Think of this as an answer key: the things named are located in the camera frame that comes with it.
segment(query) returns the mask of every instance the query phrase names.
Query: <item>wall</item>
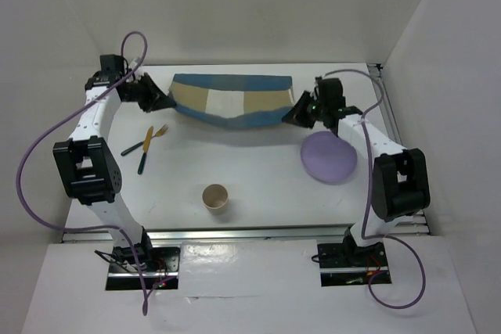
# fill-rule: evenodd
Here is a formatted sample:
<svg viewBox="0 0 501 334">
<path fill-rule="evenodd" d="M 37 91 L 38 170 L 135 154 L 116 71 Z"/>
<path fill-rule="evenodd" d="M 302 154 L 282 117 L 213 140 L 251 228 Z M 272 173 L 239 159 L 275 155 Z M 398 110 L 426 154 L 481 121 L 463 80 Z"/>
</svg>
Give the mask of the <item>wall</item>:
<svg viewBox="0 0 501 334">
<path fill-rule="evenodd" d="M 382 63 L 419 0 L 73 2 L 101 51 L 145 31 L 149 63 Z"/>
<path fill-rule="evenodd" d="M 2 333 L 22 329 L 47 244 L 58 235 L 32 221 L 14 189 L 17 164 L 34 138 L 83 103 L 83 84 L 97 64 L 97 50 L 66 0 L 0 0 L 0 322 Z M 59 224 L 67 215 L 52 143 L 30 159 L 27 199 L 44 218 Z"/>
<path fill-rule="evenodd" d="M 428 213 L 449 240 L 477 331 L 497 333 L 501 0 L 423 0 L 384 80 L 403 140 L 427 155 Z"/>
</svg>

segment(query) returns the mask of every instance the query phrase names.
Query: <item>cup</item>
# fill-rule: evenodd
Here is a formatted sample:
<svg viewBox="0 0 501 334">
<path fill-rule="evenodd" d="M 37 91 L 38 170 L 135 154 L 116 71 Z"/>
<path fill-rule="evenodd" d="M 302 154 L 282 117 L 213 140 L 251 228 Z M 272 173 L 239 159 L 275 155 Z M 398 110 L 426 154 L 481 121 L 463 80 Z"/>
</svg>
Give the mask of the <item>cup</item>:
<svg viewBox="0 0 501 334">
<path fill-rule="evenodd" d="M 221 210 L 228 203 L 228 191 L 220 184 L 211 184 L 204 189 L 202 200 L 209 210 Z"/>
</svg>

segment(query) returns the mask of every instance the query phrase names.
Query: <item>blue stripe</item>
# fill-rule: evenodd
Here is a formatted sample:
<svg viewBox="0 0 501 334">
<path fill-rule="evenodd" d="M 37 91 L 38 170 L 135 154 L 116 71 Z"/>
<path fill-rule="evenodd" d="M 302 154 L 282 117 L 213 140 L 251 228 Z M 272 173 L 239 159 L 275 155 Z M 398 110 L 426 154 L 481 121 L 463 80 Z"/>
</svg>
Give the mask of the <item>blue stripe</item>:
<svg viewBox="0 0 501 334">
<path fill-rule="evenodd" d="M 289 90 L 290 76 L 261 76 L 248 74 L 175 74 L 172 79 L 179 84 L 204 89 L 238 92 L 270 92 Z"/>
<path fill-rule="evenodd" d="M 282 117 L 291 109 L 291 107 L 281 107 L 273 111 L 257 111 L 255 113 L 246 113 L 239 117 L 232 117 L 226 119 L 224 117 L 217 117 L 208 113 L 203 113 L 190 109 L 189 107 L 178 105 L 175 110 L 183 113 L 189 117 L 194 117 L 204 123 L 209 123 L 217 127 L 228 129 L 244 129 L 253 127 L 268 127 L 282 123 Z"/>
</svg>

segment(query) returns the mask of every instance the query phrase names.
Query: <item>knife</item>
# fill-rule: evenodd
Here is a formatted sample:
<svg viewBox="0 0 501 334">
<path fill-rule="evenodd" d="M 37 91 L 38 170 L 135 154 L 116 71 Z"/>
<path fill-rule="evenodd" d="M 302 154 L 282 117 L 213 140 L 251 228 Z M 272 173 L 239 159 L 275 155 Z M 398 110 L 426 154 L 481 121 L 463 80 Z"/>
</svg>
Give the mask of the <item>knife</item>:
<svg viewBox="0 0 501 334">
<path fill-rule="evenodd" d="M 142 174 L 144 170 L 144 164 L 146 163 L 146 154 L 148 153 L 148 148 L 150 147 L 151 138 L 153 136 L 153 126 L 150 127 L 148 133 L 146 133 L 146 138 L 144 139 L 144 144 L 142 144 L 142 157 L 141 162 L 139 162 L 138 174 Z"/>
</svg>

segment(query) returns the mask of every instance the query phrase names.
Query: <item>striped cloth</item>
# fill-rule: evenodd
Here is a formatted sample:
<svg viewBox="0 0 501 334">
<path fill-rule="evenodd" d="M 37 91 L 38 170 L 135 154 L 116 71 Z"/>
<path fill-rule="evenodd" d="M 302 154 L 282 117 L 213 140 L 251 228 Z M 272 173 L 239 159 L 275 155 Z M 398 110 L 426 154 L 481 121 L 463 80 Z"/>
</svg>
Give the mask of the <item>striped cloth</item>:
<svg viewBox="0 0 501 334">
<path fill-rule="evenodd" d="M 285 76 L 176 74 L 170 95 L 178 112 L 232 129 L 280 124 L 294 105 Z"/>
</svg>

